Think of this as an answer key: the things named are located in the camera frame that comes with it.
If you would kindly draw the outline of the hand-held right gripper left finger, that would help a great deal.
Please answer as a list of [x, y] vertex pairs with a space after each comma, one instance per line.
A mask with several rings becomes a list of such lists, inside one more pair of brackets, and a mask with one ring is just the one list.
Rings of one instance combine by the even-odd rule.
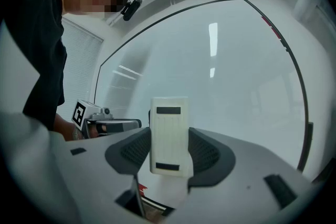
[[105, 152], [107, 163], [119, 174], [136, 175], [151, 149], [149, 127], [110, 145]]

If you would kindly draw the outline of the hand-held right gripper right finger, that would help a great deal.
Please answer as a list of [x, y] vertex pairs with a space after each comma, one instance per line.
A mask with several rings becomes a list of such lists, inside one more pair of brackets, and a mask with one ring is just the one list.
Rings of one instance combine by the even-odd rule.
[[188, 153], [193, 163], [189, 188], [213, 187], [234, 169], [236, 157], [225, 144], [191, 127], [188, 131]]

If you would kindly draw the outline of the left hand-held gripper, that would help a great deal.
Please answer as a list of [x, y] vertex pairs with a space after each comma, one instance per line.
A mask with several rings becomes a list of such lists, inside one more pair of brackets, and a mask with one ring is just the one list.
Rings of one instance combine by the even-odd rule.
[[72, 122], [75, 125], [73, 139], [87, 140], [89, 136], [89, 124], [105, 124], [107, 127], [107, 134], [112, 135], [125, 131], [130, 131], [142, 127], [139, 119], [117, 119], [115, 118], [110, 109], [106, 107], [99, 107], [91, 102], [84, 100], [77, 100], [73, 115]]

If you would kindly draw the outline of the person's left hand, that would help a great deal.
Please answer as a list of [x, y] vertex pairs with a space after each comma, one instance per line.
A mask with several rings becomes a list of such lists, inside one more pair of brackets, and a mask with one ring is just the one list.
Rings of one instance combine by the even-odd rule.
[[88, 128], [90, 138], [97, 138], [100, 135], [107, 134], [107, 127], [105, 124], [89, 124]]

